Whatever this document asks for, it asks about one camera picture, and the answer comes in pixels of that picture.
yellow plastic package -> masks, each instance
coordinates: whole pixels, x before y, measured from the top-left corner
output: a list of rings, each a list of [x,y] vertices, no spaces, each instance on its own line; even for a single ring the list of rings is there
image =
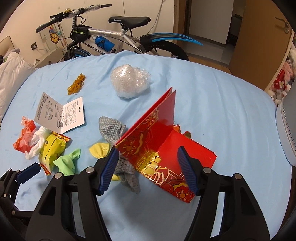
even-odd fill
[[[70,138],[60,135],[56,132],[52,132],[44,143],[44,146],[40,150],[39,162],[46,175],[52,173],[54,167],[54,161],[59,158],[62,152],[66,148],[66,143]]]

gray textured fabric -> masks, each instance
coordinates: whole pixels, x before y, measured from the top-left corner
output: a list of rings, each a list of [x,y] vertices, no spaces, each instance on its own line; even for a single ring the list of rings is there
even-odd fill
[[[104,139],[111,145],[114,145],[125,133],[126,125],[122,122],[106,116],[99,118],[99,130]],[[139,180],[135,175],[134,167],[127,161],[123,155],[119,155],[119,160],[114,174],[119,176],[124,186],[130,187],[135,192],[140,192]]]

metal screw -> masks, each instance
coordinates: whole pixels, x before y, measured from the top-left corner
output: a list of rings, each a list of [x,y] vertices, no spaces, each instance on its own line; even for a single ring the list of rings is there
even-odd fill
[[[205,167],[205,168],[203,169],[203,171],[204,171],[204,173],[209,174],[209,173],[211,173],[212,169],[209,168],[209,167]]]
[[[234,177],[235,177],[237,180],[241,180],[241,179],[242,179],[242,175],[240,175],[239,173],[234,174]]]
[[[85,171],[87,173],[92,173],[94,171],[94,168],[93,167],[88,167],[88,168],[85,169]]]
[[[61,172],[57,172],[55,175],[54,175],[54,177],[56,178],[56,179],[59,179],[59,178],[61,178],[62,177],[62,173]]]

red envelope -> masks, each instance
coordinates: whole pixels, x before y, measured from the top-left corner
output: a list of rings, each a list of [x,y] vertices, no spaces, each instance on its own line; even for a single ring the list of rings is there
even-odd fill
[[[212,167],[214,152],[173,128],[176,91],[170,88],[115,144],[120,153],[149,180],[189,203],[189,190],[177,159],[184,146],[203,167]]]

bicycle tire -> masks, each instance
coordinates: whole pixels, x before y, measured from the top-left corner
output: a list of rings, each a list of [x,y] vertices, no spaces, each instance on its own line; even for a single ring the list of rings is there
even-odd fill
[[[91,56],[91,54],[89,52],[87,52],[86,50],[84,49],[72,49],[71,50],[71,56],[69,57],[68,56],[68,52],[65,53],[65,56],[64,56],[64,61],[67,61],[71,58],[76,58],[76,57],[87,57],[87,56]]]
[[[166,40],[160,40],[157,42],[144,44],[143,47],[146,50],[146,52],[149,52],[153,49],[158,48],[158,49],[170,52],[172,56],[177,56],[176,57],[177,59],[183,59],[183,60],[189,61],[187,54],[181,47],[179,47],[177,44],[174,44]]]

